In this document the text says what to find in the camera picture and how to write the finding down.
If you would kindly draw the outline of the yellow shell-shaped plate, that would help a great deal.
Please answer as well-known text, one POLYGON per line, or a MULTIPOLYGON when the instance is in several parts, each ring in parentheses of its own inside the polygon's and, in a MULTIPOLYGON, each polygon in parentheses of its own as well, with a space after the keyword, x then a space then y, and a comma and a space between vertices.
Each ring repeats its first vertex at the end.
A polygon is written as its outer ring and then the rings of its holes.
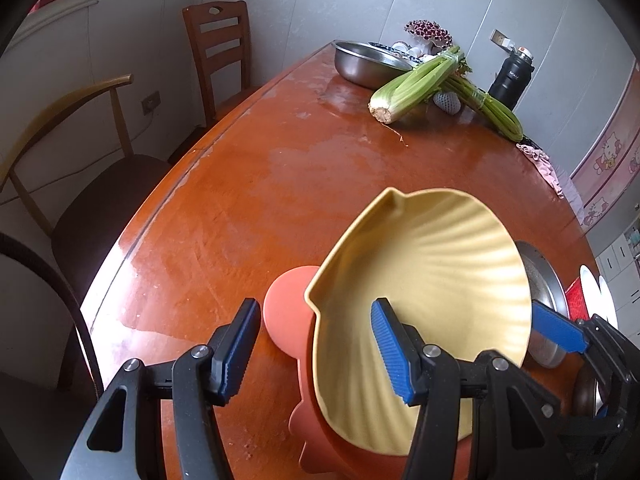
POLYGON ((305 299, 316 316, 314 392, 329 426, 357 448, 408 453, 418 412, 394 393, 370 312, 387 299, 424 341, 472 361, 495 350, 523 362, 532 300, 499 218, 451 188, 386 188, 324 259, 305 299))

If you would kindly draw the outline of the steel bowl at back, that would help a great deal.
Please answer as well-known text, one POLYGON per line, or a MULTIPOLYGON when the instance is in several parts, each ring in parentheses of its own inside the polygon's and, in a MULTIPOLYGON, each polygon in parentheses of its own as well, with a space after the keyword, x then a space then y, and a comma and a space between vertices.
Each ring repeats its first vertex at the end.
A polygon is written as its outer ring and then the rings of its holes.
POLYGON ((376 90, 412 71, 412 66, 385 50, 363 42, 334 40, 334 66, 344 79, 376 90))

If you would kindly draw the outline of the white foam-net fruit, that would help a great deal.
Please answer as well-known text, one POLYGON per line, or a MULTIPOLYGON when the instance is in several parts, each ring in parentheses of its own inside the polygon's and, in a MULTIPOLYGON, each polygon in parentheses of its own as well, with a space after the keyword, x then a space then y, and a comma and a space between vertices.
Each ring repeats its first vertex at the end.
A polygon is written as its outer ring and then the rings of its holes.
POLYGON ((434 94, 432 101, 436 107, 451 116, 457 115, 462 109, 461 101, 453 91, 439 91, 434 94))

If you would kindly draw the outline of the brown wooden slat chair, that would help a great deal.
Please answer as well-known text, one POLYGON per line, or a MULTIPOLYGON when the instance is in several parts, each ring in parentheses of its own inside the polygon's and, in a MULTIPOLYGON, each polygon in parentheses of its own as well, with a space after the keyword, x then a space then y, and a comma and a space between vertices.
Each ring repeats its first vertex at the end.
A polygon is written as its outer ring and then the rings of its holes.
POLYGON ((252 85, 250 19, 244 0, 211 1, 182 9, 195 65, 205 125, 212 128, 257 88, 252 85), (230 65, 240 66, 240 91, 216 103, 213 74, 230 65))

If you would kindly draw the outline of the black thermos bottle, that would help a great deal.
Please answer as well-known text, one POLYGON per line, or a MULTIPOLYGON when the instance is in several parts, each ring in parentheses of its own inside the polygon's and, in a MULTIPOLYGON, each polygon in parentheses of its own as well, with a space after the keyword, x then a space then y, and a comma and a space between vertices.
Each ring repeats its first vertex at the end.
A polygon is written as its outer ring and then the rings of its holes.
POLYGON ((490 40, 503 51, 506 58, 497 74, 494 82, 488 90, 488 94, 500 101, 509 110, 514 110, 518 100, 532 80, 535 70, 534 57, 526 47, 518 47, 498 29, 495 29, 490 40))

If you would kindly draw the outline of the hello kitty pink curtain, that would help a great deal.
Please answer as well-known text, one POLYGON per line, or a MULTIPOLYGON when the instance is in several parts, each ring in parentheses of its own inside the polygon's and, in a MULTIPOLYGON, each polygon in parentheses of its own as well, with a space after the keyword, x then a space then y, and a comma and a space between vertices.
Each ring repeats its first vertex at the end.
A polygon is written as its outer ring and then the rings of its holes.
POLYGON ((592 149, 572 174, 582 200, 580 225, 593 228, 639 174, 639 63, 592 149))

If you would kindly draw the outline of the celery bunch front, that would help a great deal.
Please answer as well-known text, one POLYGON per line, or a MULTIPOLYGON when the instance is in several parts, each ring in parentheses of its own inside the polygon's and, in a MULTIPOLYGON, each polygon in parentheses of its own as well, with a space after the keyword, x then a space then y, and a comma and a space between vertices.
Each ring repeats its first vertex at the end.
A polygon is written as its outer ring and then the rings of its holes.
POLYGON ((463 51, 453 46, 396 77, 372 94, 368 103, 370 114, 384 125, 397 122, 432 96, 464 60, 463 51))

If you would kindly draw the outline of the orange pig-shaped plate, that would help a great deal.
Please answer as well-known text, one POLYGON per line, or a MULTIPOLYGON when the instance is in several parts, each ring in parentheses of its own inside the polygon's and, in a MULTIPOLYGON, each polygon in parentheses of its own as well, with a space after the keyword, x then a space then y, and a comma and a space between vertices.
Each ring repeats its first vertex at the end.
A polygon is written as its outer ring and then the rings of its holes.
POLYGON ((262 308, 273 343, 297 362, 300 401, 288 420, 290 433, 303 441, 298 464, 307 474, 340 474, 347 479, 399 479, 402 456, 375 454, 347 442, 326 422, 314 393, 312 347, 316 316, 305 290, 318 266, 296 266, 269 286, 262 308))

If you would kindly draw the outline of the red noodle bowl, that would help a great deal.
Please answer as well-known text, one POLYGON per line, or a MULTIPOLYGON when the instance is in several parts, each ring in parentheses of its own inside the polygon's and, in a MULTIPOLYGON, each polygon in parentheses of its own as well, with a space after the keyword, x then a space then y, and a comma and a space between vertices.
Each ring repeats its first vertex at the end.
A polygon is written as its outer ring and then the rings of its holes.
POLYGON ((601 289, 588 266, 579 268, 578 278, 565 291, 565 298, 572 321, 587 321, 597 312, 602 301, 601 289))
POLYGON ((599 276, 598 283, 601 294, 599 315, 601 318, 607 320, 612 326, 617 327, 617 314, 611 289, 608 287, 608 283, 603 275, 599 276))

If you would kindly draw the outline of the pink cloth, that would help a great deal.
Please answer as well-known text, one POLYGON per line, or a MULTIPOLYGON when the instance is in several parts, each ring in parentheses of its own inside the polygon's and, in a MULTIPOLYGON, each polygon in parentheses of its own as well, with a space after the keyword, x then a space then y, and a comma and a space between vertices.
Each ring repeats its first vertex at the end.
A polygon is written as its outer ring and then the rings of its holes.
POLYGON ((550 157, 541 149, 536 146, 518 143, 516 144, 518 150, 535 166, 538 174, 544 179, 550 188, 555 192, 559 198, 564 197, 564 192, 558 175, 556 174, 550 157))

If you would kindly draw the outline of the celery bunch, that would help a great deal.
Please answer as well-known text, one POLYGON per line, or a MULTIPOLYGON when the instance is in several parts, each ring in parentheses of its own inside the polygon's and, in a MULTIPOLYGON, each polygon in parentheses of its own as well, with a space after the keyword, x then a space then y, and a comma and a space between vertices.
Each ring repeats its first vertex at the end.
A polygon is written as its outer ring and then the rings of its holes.
POLYGON ((397 122, 432 96, 464 60, 463 51, 453 46, 396 77, 372 94, 368 103, 370 114, 384 125, 397 122))
POLYGON ((445 79, 442 88, 454 92, 463 104, 481 114, 506 139, 513 143, 524 139, 523 127, 512 110, 471 81, 453 73, 445 79))

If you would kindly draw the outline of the steel mixing bowl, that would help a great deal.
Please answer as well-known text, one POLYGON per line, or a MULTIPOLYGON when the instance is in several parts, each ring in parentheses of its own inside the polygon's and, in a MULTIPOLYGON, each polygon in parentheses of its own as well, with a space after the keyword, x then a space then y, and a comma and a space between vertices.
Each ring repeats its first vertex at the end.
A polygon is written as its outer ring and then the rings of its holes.
POLYGON ((578 370, 573 390, 570 414, 595 418, 605 407, 604 390, 592 367, 585 363, 578 370))

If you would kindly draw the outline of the celery bunch rear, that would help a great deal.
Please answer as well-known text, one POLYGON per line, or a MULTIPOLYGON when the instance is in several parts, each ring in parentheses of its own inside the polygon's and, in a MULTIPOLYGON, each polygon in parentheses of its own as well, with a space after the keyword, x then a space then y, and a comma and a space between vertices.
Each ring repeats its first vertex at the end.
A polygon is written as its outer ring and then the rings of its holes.
POLYGON ((506 139, 513 143, 524 139, 523 127, 512 110, 471 81, 453 73, 445 79, 442 88, 454 92, 463 104, 481 114, 506 139))

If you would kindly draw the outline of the white shelf cabinet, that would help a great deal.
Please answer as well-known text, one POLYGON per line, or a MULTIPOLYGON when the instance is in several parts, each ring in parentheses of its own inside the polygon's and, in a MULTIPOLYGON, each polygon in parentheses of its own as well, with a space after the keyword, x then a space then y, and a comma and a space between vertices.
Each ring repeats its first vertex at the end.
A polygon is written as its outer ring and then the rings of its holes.
POLYGON ((639 301, 639 219, 597 256, 616 310, 639 301))

